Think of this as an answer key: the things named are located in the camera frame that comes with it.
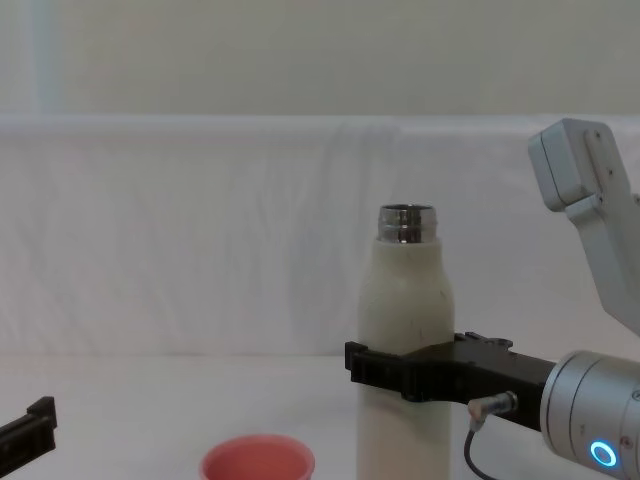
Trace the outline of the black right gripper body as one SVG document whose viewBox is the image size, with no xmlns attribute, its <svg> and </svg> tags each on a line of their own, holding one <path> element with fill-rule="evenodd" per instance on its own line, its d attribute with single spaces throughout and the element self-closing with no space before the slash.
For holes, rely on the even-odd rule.
<svg viewBox="0 0 640 480">
<path fill-rule="evenodd" d="M 512 392 L 518 407 L 501 417 L 540 431 L 540 406 L 551 361 L 515 353 L 495 344 L 449 342 L 421 349 L 415 359 L 414 399 L 466 404 Z"/>
</svg>

